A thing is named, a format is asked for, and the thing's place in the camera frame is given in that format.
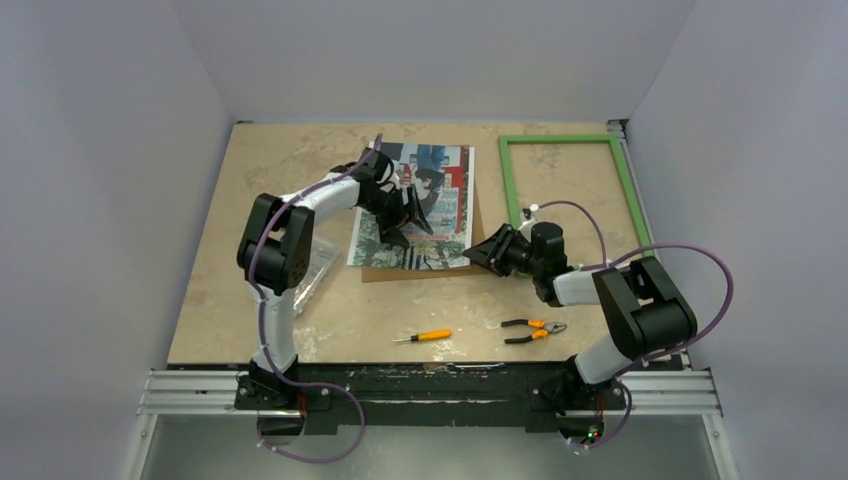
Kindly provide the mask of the brown fibreboard backing panel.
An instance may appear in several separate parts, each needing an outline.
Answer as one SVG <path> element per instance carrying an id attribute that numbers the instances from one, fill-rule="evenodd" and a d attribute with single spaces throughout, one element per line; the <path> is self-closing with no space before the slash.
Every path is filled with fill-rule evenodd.
<path id="1" fill-rule="evenodd" d="M 377 217 L 356 212 L 347 264 L 361 270 L 365 283 L 435 279 L 480 274 L 463 252 L 485 239 L 476 192 L 466 187 L 446 187 L 435 202 L 420 201 L 427 213 L 431 234 L 407 223 L 395 230 L 408 244 L 384 243 Z"/>

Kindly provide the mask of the colourful printed photo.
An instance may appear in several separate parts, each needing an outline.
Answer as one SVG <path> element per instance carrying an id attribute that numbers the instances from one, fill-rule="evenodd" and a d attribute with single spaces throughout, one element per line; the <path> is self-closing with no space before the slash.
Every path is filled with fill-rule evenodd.
<path id="1" fill-rule="evenodd" d="M 352 267 L 443 273 L 468 268 L 472 246 L 475 149 L 468 145 L 383 142 L 393 173 L 381 188 L 400 213 L 380 219 L 361 208 L 347 254 Z"/>

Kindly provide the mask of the orange black pliers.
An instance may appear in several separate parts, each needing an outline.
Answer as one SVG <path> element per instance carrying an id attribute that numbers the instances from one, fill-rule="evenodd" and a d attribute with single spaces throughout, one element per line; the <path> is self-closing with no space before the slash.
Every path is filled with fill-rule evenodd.
<path id="1" fill-rule="evenodd" d="M 546 322 L 543 320 L 531 320 L 531 319 L 512 319 L 507 321 L 502 321 L 500 323 L 501 328 L 510 328 L 510 327 L 527 327 L 532 328 L 532 332 L 514 338 L 506 338 L 504 343 L 507 345 L 518 345 L 531 343 L 535 340 L 546 338 L 550 335 L 558 334 L 567 329 L 567 325 L 562 322 Z"/>

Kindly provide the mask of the orange handle screwdriver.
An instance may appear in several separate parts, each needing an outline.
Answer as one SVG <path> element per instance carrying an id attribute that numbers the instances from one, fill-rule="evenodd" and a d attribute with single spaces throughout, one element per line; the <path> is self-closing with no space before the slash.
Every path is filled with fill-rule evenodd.
<path id="1" fill-rule="evenodd" d="M 394 343 L 422 343 L 448 339 L 452 336 L 449 329 L 421 332 L 404 338 L 395 339 Z"/>

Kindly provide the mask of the green picture frame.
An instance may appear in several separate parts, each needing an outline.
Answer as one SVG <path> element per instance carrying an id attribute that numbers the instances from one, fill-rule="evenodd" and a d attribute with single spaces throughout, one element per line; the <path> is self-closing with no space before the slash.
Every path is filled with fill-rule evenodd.
<path id="1" fill-rule="evenodd" d="M 536 218 L 559 224 L 566 253 L 600 264 L 653 241 L 624 142 L 610 133 L 498 137 L 505 223 L 537 204 Z"/>

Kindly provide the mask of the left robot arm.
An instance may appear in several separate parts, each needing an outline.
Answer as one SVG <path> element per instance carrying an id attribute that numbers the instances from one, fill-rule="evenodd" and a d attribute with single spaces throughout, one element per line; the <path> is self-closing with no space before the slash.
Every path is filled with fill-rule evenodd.
<path id="1" fill-rule="evenodd" d="M 302 385 L 286 372 L 297 360 L 294 293 L 310 265 L 316 226 L 360 208 L 375 216 L 379 240 L 389 246 L 408 246 L 401 231 L 407 225 L 432 233 L 416 190 L 400 187 L 393 173 L 392 160 L 367 147 L 358 161 L 334 167 L 311 186 L 254 200 L 236 257 L 257 315 L 258 346 L 248 378 L 272 408 L 292 405 Z"/>

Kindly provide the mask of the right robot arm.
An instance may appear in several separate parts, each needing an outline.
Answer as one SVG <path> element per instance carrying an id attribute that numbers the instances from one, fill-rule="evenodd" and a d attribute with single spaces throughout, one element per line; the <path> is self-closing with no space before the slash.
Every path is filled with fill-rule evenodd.
<path id="1" fill-rule="evenodd" d="M 696 316 L 662 264 L 646 257 L 618 267 L 579 270 L 568 263 L 562 228 L 537 222 L 525 230 L 502 225 L 463 253 L 499 277 L 528 275 L 537 297 L 551 307 L 597 305 L 608 333 L 569 358 L 561 375 L 564 399 L 584 407 L 632 363 L 690 340 Z"/>

